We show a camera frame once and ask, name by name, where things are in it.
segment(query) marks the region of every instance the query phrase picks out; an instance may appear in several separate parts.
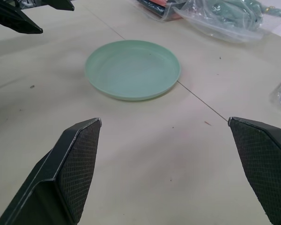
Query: table surface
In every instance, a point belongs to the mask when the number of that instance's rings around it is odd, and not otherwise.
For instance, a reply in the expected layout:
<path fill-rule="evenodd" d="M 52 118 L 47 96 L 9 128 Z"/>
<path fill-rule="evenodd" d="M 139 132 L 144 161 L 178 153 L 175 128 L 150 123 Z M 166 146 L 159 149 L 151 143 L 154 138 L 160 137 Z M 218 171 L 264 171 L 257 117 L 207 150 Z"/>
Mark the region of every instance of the table surface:
<path fill-rule="evenodd" d="M 80 225 L 269 225 L 227 119 L 281 128 L 281 111 L 268 100 L 281 82 L 281 37 L 232 45 L 181 20 L 149 20 L 125 0 L 74 5 L 74 12 L 25 11 L 41 35 L 0 26 L 0 215 L 64 129 L 101 117 Z M 182 74 L 172 90 L 126 102 L 89 84 L 86 58 L 123 39 L 175 53 Z"/>

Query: crack line on table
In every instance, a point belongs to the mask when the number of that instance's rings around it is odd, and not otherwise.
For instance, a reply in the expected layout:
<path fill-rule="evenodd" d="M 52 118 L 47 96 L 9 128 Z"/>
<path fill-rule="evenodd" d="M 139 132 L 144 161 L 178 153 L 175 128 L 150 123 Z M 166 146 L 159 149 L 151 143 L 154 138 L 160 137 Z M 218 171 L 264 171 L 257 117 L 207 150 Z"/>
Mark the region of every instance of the crack line on table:
<path fill-rule="evenodd" d="M 200 100 L 201 102 L 203 102 L 208 108 L 210 108 L 212 111 L 214 111 L 216 114 L 218 114 L 222 119 L 224 119 L 226 122 L 228 122 L 228 120 L 226 120 L 223 116 L 221 116 L 216 110 L 214 110 L 213 108 L 211 108 L 209 105 L 207 105 L 201 98 L 199 98 L 198 96 L 196 96 L 193 92 L 191 92 L 187 87 L 185 87 L 182 83 L 180 83 L 179 81 L 177 81 L 179 84 L 181 84 L 182 87 L 184 87 L 186 90 L 188 90 L 190 93 L 192 93 L 198 100 Z"/>
<path fill-rule="evenodd" d="M 110 25 L 108 25 L 105 21 L 103 21 L 99 16 L 97 16 L 96 14 L 94 14 L 92 11 L 90 11 L 86 6 L 83 6 L 84 8 L 86 8 L 87 11 L 89 11 L 91 14 L 93 14 L 97 19 L 99 19 L 102 23 L 104 23 L 106 26 L 108 26 L 113 32 L 115 32 L 117 35 L 119 35 L 121 38 L 122 35 L 120 35 L 119 33 L 117 33 Z"/>

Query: textured gripper pad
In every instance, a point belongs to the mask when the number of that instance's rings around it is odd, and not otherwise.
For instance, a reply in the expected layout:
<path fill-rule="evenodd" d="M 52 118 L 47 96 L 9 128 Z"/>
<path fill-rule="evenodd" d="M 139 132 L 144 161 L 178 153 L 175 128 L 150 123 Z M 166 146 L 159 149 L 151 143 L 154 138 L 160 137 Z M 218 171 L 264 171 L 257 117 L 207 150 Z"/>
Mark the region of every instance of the textured gripper pad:
<path fill-rule="evenodd" d="M 230 121 L 245 175 L 269 220 L 281 225 L 281 150 L 262 130 Z"/>
<path fill-rule="evenodd" d="M 76 223 L 80 221 L 91 184 L 101 122 L 82 130 L 59 173 L 58 184 Z"/>

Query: green plate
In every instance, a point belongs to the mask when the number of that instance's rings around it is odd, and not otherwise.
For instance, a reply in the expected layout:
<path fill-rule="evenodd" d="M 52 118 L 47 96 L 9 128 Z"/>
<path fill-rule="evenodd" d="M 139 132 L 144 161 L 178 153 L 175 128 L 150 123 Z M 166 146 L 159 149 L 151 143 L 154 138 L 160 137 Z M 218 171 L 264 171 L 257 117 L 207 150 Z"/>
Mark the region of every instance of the green plate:
<path fill-rule="evenodd" d="M 145 100 L 169 90 L 180 76 L 175 55 L 146 41 L 118 41 L 88 58 L 85 74 L 101 92 L 122 100 Z"/>

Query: small debris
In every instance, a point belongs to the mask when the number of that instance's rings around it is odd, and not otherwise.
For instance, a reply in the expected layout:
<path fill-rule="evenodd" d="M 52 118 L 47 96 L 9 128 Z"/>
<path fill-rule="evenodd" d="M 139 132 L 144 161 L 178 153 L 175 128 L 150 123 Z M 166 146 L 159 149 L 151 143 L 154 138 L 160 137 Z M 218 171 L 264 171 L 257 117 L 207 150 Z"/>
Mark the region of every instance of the small debris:
<path fill-rule="evenodd" d="M 206 124 L 208 124 L 208 125 L 210 125 L 210 126 L 211 126 L 211 124 L 210 124 L 210 123 L 208 123 L 208 122 L 206 122 L 206 121 L 204 121 L 204 123 L 206 123 Z"/>

